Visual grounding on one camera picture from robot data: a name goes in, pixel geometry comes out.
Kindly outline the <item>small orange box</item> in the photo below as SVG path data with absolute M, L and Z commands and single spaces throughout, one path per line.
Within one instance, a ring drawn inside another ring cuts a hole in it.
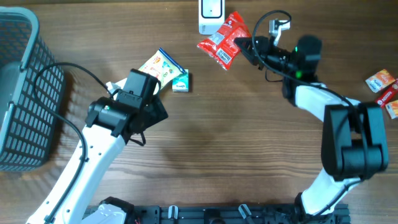
M 398 100 L 387 103 L 385 108 L 391 119 L 398 118 Z
M 372 92 L 377 93 L 392 84 L 396 79 L 386 70 L 382 69 L 366 79 L 366 84 Z

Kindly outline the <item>small teal box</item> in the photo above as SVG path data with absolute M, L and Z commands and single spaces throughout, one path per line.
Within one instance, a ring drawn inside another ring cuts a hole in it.
M 189 69 L 172 80 L 172 91 L 173 92 L 189 92 L 190 89 L 190 76 Z

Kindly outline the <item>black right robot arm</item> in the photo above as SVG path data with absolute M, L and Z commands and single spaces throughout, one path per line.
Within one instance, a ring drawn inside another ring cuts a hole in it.
M 335 214 L 336 204 L 354 187 L 386 170 L 386 132 L 377 103 L 351 100 L 328 89 L 316 70 L 322 42 L 313 35 L 299 38 L 293 51 L 276 47 L 273 37 L 238 37 L 234 43 L 251 64 L 282 76 L 282 94 L 293 106 L 323 123 L 322 170 L 296 199 L 294 218 L 318 222 Z

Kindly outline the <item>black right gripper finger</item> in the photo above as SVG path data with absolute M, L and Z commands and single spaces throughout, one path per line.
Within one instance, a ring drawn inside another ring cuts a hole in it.
M 242 43 L 242 44 L 238 44 L 238 47 L 240 48 L 241 53 L 249 61 L 250 64 L 252 64 L 254 66 L 259 65 L 259 61 L 258 61 L 257 57 L 255 56 L 254 50 L 252 48 L 252 44 Z
M 242 52 L 251 52 L 254 50 L 257 40 L 251 37 L 237 37 L 234 39 L 234 43 Z

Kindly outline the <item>red chocolate wafer bar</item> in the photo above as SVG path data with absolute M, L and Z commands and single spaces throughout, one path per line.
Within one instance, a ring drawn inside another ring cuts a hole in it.
M 394 83 L 389 85 L 387 90 L 375 100 L 375 102 L 380 106 L 385 106 L 390 100 L 397 94 L 398 84 L 397 80 Z

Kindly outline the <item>blue yellow snack bag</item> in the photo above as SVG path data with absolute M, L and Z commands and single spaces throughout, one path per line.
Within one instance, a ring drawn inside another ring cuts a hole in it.
M 186 70 L 162 48 L 159 48 L 158 51 L 139 68 L 139 71 L 148 73 L 160 81 L 160 86 L 156 86 L 154 90 L 155 95 L 158 94 L 168 82 L 186 72 Z

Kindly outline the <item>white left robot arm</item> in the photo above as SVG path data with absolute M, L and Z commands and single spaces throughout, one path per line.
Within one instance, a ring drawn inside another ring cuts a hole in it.
M 111 163 L 132 135 L 168 117 L 155 89 L 160 81 L 136 69 L 124 86 L 88 108 L 80 141 L 53 189 L 28 223 L 80 223 Z

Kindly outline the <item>red candy bag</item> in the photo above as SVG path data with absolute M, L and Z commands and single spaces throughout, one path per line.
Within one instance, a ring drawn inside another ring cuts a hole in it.
M 234 58 L 241 52 L 236 38 L 251 37 L 251 33 L 238 11 L 232 12 L 221 27 L 197 44 L 225 70 L 229 70 Z

